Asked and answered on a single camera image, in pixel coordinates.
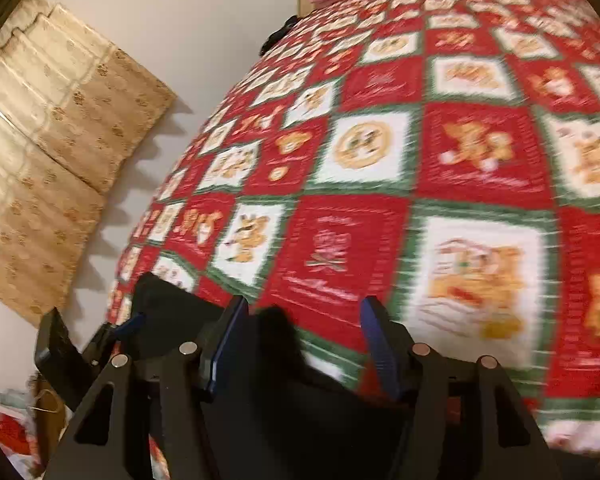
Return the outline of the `black pants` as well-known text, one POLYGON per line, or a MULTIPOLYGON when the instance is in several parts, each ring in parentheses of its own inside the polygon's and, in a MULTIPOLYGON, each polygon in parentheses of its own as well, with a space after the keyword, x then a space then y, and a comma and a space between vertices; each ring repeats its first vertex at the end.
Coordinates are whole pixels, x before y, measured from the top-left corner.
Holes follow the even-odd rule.
MULTIPOLYGON (((146 273, 137 296, 193 295, 146 273)), ((201 405, 217 479, 390 479, 402 408, 309 366, 282 309, 250 314, 214 399, 201 405)))

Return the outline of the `beige curtain left wall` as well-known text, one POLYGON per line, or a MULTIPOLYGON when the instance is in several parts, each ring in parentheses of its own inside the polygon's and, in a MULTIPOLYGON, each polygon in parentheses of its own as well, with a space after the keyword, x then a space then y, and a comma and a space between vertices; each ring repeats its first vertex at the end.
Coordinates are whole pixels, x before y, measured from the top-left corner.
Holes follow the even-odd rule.
POLYGON ((65 307, 122 165, 175 101, 54 0, 0 30, 0 301, 27 322, 65 307))

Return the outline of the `red checkered teddy bedspread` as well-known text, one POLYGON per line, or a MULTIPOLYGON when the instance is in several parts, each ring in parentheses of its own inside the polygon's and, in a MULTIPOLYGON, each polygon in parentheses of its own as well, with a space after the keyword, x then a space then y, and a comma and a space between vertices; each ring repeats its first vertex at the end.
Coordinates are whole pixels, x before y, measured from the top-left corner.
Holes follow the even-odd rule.
POLYGON ((350 388, 378 297, 490 354, 547 442, 600 452, 600 18, 586 0, 332 0, 222 99, 138 222, 146 272, 277 304, 350 388))

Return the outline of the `dark clothes beside bed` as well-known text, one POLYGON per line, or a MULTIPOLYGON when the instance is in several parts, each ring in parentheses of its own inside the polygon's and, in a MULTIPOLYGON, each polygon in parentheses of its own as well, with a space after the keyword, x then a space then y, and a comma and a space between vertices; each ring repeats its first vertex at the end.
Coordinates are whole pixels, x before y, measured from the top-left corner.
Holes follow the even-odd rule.
POLYGON ((271 51, 276 44, 279 43, 279 41, 282 41, 291 32, 291 29, 298 24, 298 21, 300 21, 300 18, 298 18, 297 15, 287 18, 286 22, 280 29, 277 29, 275 32, 272 32, 270 36, 268 36, 268 39, 265 40, 264 44, 262 44, 262 47, 260 47, 259 55, 265 56, 268 51, 271 51))

